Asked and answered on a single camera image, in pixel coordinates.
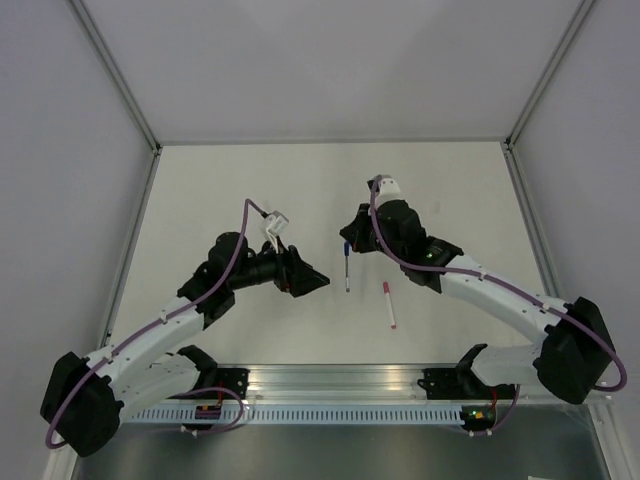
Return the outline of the white acrylic marker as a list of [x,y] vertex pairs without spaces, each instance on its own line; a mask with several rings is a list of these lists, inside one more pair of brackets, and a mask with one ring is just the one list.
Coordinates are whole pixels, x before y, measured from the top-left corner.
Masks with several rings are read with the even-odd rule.
[[391,289],[390,289],[390,294],[385,294],[384,293],[384,298],[385,298],[385,302],[386,302],[387,314],[388,314],[389,321],[390,321],[390,328],[392,330],[396,330],[397,329],[397,323],[396,323],[396,319],[395,319],[393,301],[392,301],[392,297],[391,297]]

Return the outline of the blue ballpoint pen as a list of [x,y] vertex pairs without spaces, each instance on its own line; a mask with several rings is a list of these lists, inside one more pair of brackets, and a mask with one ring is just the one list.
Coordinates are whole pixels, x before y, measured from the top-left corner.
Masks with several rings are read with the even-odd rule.
[[350,293],[350,268],[349,268],[349,258],[350,258],[350,244],[345,241],[343,244],[343,254],[344,254],[344,277],[345,277],[345,292]]

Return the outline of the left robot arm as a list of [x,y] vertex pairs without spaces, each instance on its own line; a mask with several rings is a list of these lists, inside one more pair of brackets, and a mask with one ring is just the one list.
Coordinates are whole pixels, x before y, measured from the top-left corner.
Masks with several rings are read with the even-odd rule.
[[56,361],[40,408],[49,425],[46,446],[70,446],[87,457],[145,409],[189,393],[211,395],[217,364],[188,341],[234,306],[236,291],[265,283],[298,298],[330,280],[295,246],[264,243],[254,251],[242,233],[221,234],[155,319],[117,344],[85,356],[69,352]]

